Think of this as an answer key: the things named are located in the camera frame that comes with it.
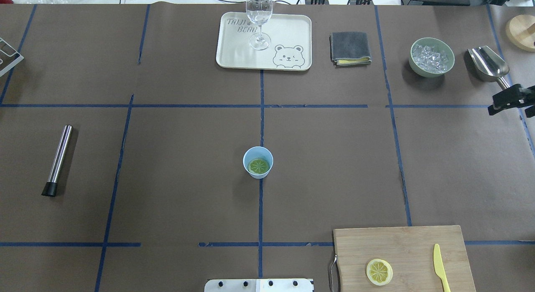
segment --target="wine glass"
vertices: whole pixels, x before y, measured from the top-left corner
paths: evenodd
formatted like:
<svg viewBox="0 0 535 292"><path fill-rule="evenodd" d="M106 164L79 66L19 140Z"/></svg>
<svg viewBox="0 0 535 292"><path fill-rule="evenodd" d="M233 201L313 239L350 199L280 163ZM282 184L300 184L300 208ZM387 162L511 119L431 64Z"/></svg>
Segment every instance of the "wine glass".
<svg viewBox="0 0 535 292"><path fill-rule="evenodd" d="M272 0L247 0L245 3L247 16L253 24L258 25L260 32L254 33L249 39L249 44L256 50L264 50L269 47L271 38L267 33L262 33L262 25L266 24L273 14Z"/></svg>

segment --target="green bowl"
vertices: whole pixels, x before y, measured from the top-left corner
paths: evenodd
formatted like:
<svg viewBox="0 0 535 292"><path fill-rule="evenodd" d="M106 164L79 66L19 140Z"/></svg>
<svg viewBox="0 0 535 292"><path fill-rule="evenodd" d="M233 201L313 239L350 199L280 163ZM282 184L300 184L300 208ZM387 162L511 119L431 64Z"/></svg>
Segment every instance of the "green bowl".
<svg viewBox="0 0 535 292"><path fill-rule="evenodd" d="M438 52L441 52L441 51L445 52L446 57L448 58L446 70L443 72L435 73L435 72L426 71L420 68L418 65L416 65L416 62L413 59L413 48L417 45L435 46L435 50L437 50ZM430 37L421 38L421 39L416 40L413 43L413 46L410 47L409 65L413 69L414 72L416 72L419 75L422 75L423 77L434 78L434 77L438 77L439 75L443 75L453 68L453 64L455 64L455 55L453 55L453 51L451 50L451 48L449 48L447 44L445 44L444 42L438 39L430 38Z"/></svg>

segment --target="white tray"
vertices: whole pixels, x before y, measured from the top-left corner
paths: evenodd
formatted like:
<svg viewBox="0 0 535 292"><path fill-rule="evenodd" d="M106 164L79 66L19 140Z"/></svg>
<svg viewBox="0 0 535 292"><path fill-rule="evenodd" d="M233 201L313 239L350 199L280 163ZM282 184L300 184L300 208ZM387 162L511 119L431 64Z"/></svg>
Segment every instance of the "white tray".
<svg viewBox="0 0 535 292"><path fill-rule="evenodd" d="M226 68L286 71L304 71L312 65L312 21L307 16L273 14L262 26L262 32L271 37L266 50L254 50L249 45L249 38L257 31L258 26L249 21L246 13L223 14L217 63Z"/></svg>
<svg viewBox="0 0 535 292"><path fill-rule="evenodd" d="M15 48L0 38L0 77L15 67L23 58Z"/></svg>

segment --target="lemon slice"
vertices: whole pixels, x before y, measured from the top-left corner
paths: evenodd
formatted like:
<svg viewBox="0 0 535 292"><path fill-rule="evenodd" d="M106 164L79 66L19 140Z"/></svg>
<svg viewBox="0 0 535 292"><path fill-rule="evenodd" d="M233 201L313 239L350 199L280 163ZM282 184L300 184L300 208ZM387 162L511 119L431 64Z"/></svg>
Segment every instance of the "lemon slice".
<svg viewBox="0 0 535 292"><path fill-rule="evenodd" d="M248 169L255 174L264 174L269 170L269 164L262 158L256 158L249 162Z"/></svg>
<svg viewBox="0 0 535 292"><path fill-rule="evenodd" d="M384 286L392 280L392 266L382 259L373 259L366 266L369 281L376 286Z"/></svg>

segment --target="metal handle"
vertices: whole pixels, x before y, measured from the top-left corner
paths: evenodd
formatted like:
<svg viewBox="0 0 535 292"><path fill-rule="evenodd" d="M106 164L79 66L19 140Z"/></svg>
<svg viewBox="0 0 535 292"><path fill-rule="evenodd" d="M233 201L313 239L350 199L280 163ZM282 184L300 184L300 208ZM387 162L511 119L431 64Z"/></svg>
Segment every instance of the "metal handle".
<svg viewBox="0 0 535 292"><path fill-rule="evenodd" d="M329 289L331 290L331 292L334 292L334 289L333 289L333 267L334 267L334 264L336 264L337 261L338 261L338 256L336 254L334 254L333 262L331 263L331 267L329 267Z"/></svg>
<svg viewBox="0 0 535 292"><path fill-rule="evenodd" d="M503 77L498 78L496 83L500 85L500 88L502 88L502 90L506 90L507 88L510 87L509 83Z"/></svg>
<svg viewBox="0 0 535 292"><path fill-rule="evenodd" d="M63 165L63 159L65 158L65 152L67 151L67 145L69 144L69 137L71 137L72 126L67 125L63 128L63 133L61 134L61 139L59 139L58 149L56 150L56 156L54 157L54 163L52 164L52 169L50 170L50 175L48 176L48 181L43 189L41 195L47 197L56 196L56 188L59 178L59 171Z"/></svg>

